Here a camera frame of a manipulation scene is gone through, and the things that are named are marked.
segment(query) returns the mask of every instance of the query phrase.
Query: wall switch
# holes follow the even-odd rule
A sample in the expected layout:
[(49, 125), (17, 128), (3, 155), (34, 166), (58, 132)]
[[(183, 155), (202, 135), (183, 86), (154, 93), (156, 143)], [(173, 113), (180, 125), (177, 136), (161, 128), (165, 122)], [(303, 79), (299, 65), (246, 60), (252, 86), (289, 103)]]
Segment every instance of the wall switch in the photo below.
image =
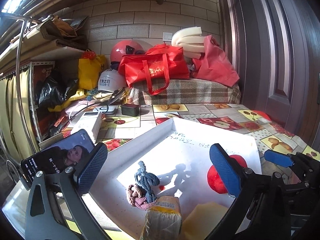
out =
[(163, 41), (171, 41), (172, 40), (172, 33), (162, 33), (162, 40)]

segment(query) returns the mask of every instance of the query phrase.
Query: white helmet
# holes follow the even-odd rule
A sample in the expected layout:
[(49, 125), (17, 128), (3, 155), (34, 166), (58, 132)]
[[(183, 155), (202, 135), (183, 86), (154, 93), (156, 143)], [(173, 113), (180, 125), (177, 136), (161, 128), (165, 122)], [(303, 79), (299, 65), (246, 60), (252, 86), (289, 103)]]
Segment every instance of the white helmet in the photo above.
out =
[(109, 91), (112, 93), (126, 86), (127, 83), (124, 76), (120, 75), (118, 71), (114, 69), (103, 71), (98, 82), (99, 91)]

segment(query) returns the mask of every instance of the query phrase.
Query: brick wall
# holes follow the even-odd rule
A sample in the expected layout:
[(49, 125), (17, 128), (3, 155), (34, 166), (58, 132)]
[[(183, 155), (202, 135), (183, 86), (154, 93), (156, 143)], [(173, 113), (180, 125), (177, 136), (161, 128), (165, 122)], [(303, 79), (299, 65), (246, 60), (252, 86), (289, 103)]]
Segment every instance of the brick wall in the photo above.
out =
[[(62, 18), (89, 16), (81, 29), (88, 46), (104, 54), (110, 64), (112, 47), (123, 39), (134, 38), (148, 49), (163, 43), (162, 33), (175, 33), (186, 27), (201, 27), (203, 35), (220, 41), (221, 17), (218, 0), (91, 0), (57, 12)], [(59, 61), (65, 78), (77, 76), (76, 60)]]

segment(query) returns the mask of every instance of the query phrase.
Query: pink rope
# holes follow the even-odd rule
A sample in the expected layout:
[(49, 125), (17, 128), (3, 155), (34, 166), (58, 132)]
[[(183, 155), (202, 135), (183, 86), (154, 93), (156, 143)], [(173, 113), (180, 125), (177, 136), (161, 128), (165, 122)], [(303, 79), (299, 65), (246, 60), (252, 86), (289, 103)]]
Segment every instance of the pink rope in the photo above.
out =
[(147, 198), (142, 196), (141, 190), (137, 184), (129, 185), (127, 188), (127, 200), (130, 205), (142, 210), (147, 210), (156, 203), (156, 201), (148, 203)]

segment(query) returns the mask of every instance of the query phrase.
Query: plaid blanket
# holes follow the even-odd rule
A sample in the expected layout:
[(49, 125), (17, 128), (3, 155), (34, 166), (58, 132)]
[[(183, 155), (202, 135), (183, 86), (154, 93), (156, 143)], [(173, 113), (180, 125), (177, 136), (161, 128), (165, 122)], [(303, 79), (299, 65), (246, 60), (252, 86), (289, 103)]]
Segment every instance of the plaid blanket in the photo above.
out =
[[(163, 79), (153, 79), (153, 89), (164, 87)], [(239, 104), (240, 90), (236, 84), (226, 87), (216, 82), (201, 79), (172, 79), (166, 90), (158, 95), (151, 96), (146, 81), (132, 84), (129, 102), (137, 105), (162, 104), (212, 104), (229, 103)]]

